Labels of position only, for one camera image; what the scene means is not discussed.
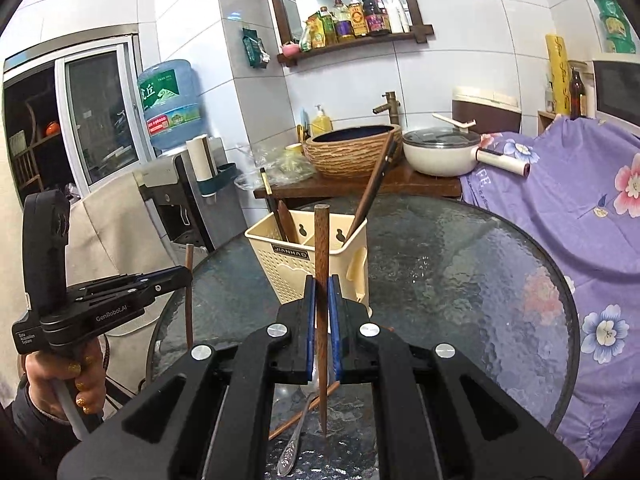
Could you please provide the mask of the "left hand yellow nails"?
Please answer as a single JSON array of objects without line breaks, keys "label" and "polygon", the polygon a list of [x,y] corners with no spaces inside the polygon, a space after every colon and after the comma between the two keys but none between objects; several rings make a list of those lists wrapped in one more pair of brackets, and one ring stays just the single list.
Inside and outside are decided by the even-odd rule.
[{"label": "left hand yellow nails", "polygon": [[39,411],[59,419],[66,419],[62,405],[52,388],[55,379],[63,385],[72,382],[77,390],[75,403],[85,414],[100,414],[104,408],[106,387],[103,353],[100,343],[93,339],[86,343],[78,361],[43,351],[25,358],[28,395]]}]

